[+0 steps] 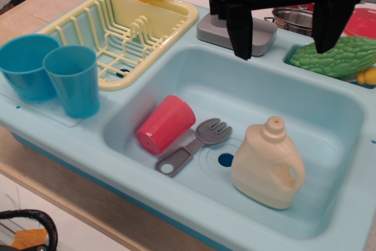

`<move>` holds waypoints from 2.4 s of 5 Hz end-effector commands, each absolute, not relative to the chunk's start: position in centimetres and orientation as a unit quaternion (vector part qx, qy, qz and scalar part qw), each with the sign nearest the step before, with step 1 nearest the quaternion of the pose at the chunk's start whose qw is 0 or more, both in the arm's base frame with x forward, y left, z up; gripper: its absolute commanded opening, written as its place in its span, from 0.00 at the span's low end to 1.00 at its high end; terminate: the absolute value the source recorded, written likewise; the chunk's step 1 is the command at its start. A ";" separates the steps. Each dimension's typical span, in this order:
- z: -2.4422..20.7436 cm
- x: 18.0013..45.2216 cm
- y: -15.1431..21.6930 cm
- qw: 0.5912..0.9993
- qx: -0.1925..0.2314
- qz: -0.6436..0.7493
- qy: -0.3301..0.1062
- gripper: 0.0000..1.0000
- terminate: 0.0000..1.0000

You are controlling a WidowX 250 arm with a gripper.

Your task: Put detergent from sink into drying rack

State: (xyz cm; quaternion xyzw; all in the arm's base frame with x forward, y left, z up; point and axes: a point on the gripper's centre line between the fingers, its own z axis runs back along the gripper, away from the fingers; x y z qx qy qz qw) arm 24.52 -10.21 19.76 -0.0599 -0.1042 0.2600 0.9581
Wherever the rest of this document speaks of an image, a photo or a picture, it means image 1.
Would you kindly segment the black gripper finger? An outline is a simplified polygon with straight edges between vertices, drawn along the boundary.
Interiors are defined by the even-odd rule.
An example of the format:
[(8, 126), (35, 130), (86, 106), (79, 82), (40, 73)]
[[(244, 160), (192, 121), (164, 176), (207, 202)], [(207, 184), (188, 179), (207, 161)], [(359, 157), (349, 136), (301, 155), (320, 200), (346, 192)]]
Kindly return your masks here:
[(335, 47), (354, 7), (354, 0), (324, 0), (314, 3), (312, 37), (318, 53)]
[(251, 10), (240, 4), (226, 6), (226, 24), (234, 54), (244, 60), (252, 55), (253, 19)]

